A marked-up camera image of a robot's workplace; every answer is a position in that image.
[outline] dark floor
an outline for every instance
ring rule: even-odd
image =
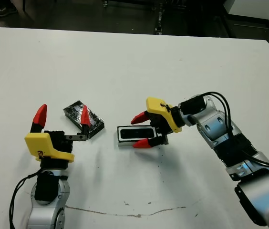
[[[151,7],[110,1],[104,8],[101,0],[27,0],[26,13],[22,0],[12,0],[19,14],[0,19],[0,27],[38,28],[73,31],[101,31],[153,34],[157,12]],[[163,15],[164,35],[189,35],[185,13],[167,10]],[[228,20],[237,38],[269,42],[269,29],[263,24]],[[228,37],[220,17],[206,17],[205,36]]]

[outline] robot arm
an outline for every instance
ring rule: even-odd
[[[70,194],[67,181],[68,164],[74,161],[73,141],[86,141],[89,135],[90,121],[87,107],[81,115],[82,131],[77,135],[65,135],[64,131],[41,132],[46,122],[47,106],[41,106],[34,117],[31,131],[25,136],[30,153],[40,161],[41,169],[36,173],[37,183],[31,191],[32,209],[27,229],[63,229],[64,208]],[[12,223],[13,202],[11,202],[10,228]]]
[[[233,137],[229,136],[227,117],[216,109],[210,96],[196,96],[176,107],[163,100],[148,98],[146,105],[145,118],[138,115],[132,124],[150,119],[151,126],[162,135],[180,132],[184,125],[196,125],[204,140],[226,165],[231,179],[238,181],[235,192],[248,216],[255,224],[269,227],[269,166],[257,163],[252,157],[265,162],[269,160],[252,146],[233,122]]]

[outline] black robot arm segment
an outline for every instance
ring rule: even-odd
[[[199,133],[226,165],[226,171],[238,181],[235,192],[252,221],[269,227],[269,160],[257,151],[227,111],[216,109],[210,96],[196,96],[178,105],[185,125],[196,125]]]

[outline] silver robot arm segment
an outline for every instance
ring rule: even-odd
[[[216,109],[210,96],[203,99],[205,104],[198,113],[184,114],[180,109],[181,117],[187,126],[197,126],[204,140],[226,165],[231,179],[239,181],[235,192],[251,220],[269,227],[269,167],[248,159],[243,152],[262,161],[269,160],[252,146],[233,122],[234,139],[230,139],[225,114]]]
[[[64,208],[70,194],[68,173],[46,169],[31,191],[32,210],[27,229],[63,229]]]

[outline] scratch mark on table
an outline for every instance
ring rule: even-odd
[[[96,213],[96,214],[101,214],[101,215],[106,215],[107,213],[99,212],[99,211],[91,211],[91,210],[86,210],[82,208],[74,208],[66,205],[66,208],[74,209],[74,210],[80,210],[80,211],[86,211],[86,212],[91,212],[91,213]]]
[[[145,214],[137,214],[137,215],[119,215],[119,214],[104,213],[104,212],[100,212],[100,211],[91,211],[91,210],[87,210],[87,209],[83,209],[83,208],[74,208],[74,207],[70,207],[70,206],[67,206],[67,205],[66,205],[66,208],[74,209],[74,210],[80,210],[80,211],[86,211],[86,212],[91,212],[91,213],[96,213],[96,214],[101,214],[101,215],[141,218],[142,216],[153,216],[153,215],[158,214],[158,213],[160,213],[160,212],[164,212],[164,211],[172,211],[172,210],[182,209],[182,208],[186,208],[186,207],[167,208],[167,209],[163,209],[163,210],[161,210],[161,211],[156,211],[155,213],[148,214],[148,215],[145,215]]]

